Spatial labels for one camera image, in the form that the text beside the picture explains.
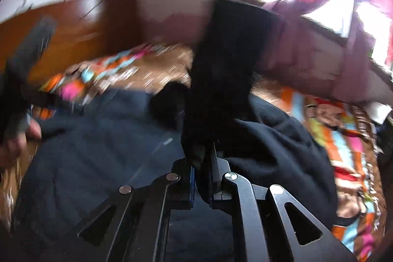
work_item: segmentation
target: wooden headboard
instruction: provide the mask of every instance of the wooden headboard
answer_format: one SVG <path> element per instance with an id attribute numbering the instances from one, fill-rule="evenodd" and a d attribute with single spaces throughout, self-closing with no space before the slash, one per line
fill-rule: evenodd
<path id="1" fill-rule="evenodd" d="M 39 84 L 74 63 L 132 48 L 143 40 L 137 0 L 69 0 L 29 10 L 0 24 L 0 70 L 43 16 L 58 26 L 29 82 Z"/>

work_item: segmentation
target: orange pattern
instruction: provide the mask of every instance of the orange pattern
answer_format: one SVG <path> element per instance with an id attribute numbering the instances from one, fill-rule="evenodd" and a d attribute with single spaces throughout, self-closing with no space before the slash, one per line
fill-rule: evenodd
<path id="1" fill-rule="evenodd" d="M 321 125 L 320 129 L 322 130 L 323 136 L 325 137 L 325 149 L 329 156 L 329 159 L 342 162 L 341 156 L 338 152 L 338 148 L 333 141 L 330 129 L 324 125 Z"/>
<path id="2" fill-rule="evenodd" d="M 332 229 L 333 235 L 339 239 L 340 241 L 343 240 L 344 237 L 344 232 L 345 232 L 346 227 L 341 227 L 339 225 L 334 225 Z"/>
<path id="3" fill-rule="evenodd" d="M 375 213 L 367 213 L 367 215 L 366 215 L 366 225 L 374 224 L 374 215 L 375 215 Z"/>
<path id="4" fill-rule="evenodd" d="M 353 166 L 354 169 L 356 170 L 359 175 L 362 177 L 362 189 L 363 192 L 367 192 L 366 185 L 364 184 L 364 180 L 366 178 L 366 173 L 363 171 L 363 165 L 362 165 L 362 153 L 360 151 L 355 151 L 352 150 L 352 156 L 353 156 Z"/>
<path id="5" fill-rule="evenodd" d="M 63 78 L 62 74 L 56 74 L 52 78 L 50 78 L 46 84 L 41 88 L 41 90 L 50 92 L 57 84 L 58 82 Z"/>
<path id="6" fill-rule="evenodd" d="M 49 118 L 51 118 L 53 115 L 54 115 L 54 113 L 55 113 L 55 111 L 54 110 L 49 110 L 49 109 L 46 109 L 46 108 L 41 108 L 40 109 L 40 114 L 39 114 L 39 117 L 41 118 L 41 119 L 49 119 Z"/>
<path id="7" fill-rule="evenodd" d="M 290 112 L 292 109 L 292 95 L 293 89 L 289 87 L 283 87 L 281 91 L 281 98 L 284 101 L 283 106 L 285 112 Z"/>

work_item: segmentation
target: finger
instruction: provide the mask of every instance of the finger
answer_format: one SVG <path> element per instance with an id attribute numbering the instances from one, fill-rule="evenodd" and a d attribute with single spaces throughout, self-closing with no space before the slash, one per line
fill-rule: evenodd
<path id="1" fill-rule="evenodd" d="M 13 157 L 11 156 L 6 146 L 0 146 L 0 168 L 8 168 L 13 164 Z"/>
<path id="2" fill-rule="evenodd" d="M 30 120 L 30 127 L 27 129 L 26 135 L 32 139 L 41 139 L 41 127 L 34 119 Z"/>
<path id="3" fill-rule="evenodd" d="M 9 139 L 6 144 L 11 157 L 17 158 L 27 148 L 26 135 L 19 133 L 15 138 Z"/>

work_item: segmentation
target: screw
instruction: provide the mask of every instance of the screw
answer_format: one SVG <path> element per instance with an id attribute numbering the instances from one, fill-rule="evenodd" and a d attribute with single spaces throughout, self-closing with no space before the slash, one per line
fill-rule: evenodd
<path id="1" fill-rule="evenodd" d="M 167 174 L 168 181 L 176 181 L 177 179 L 179 179 L 179 176 L 176 173 L 171 172 Z"/>
<path id="2" fill-rule="evenodd" d="M 284 192 L 284 189 L 280 185 L 271 185 L 270 192 L 275 194 L 282 194 Z"/>
<path id="3" fill-rule="evenodd" d="M 237 179 L 237 174 L 234 173 L 234 172 L 227 172 L 227 173 L 224 175 L 224 177 L 225 177 L 225 179 L 227 179 L 227 180 L 236 180 L 236 179 Z"/>
<path id="4" fill-rule="evenodd" d="M 131 186 L 129 186 L 129 185 L 122 185 L 122 186 L 119 188 L 119 192 L 120 192 L 121 194 L 128 194 L 128 193 L 131 192 L 131 190 L 132 190 L 132 188 L 131 188 Z"/>

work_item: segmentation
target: black cloth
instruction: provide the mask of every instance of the black cloth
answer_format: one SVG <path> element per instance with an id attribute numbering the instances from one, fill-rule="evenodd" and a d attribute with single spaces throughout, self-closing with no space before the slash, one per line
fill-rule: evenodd
<path id="1" fill-rule="evenodd" d="M 83 115 L 58 112 L 40 121 L 43 143 L 23 179 L 11 230 L 34 258 L 121 185 L 149 185 L 184 157 L 181 131 L 159 125 L 151 97 L 108 89 Z M 226 213 L 198 193 L 193 210 L 172 211 L 166 261 L 225 262 L 232 255 Z"/>
<path id="2" fill-rule="evenodd" d="M 249 95 L 253 73 L 277 16 L 234 0 L 215 0 L 191 68 L 185 98 L 185 156 L 206 171 L 205 148 L 224 152 L 231 170 L 252 183 L 282 185 L 328 229 L 337 192 L 328 155 L 294 118 Z M 206 198 L 204 188 L 200 193 Z"/>

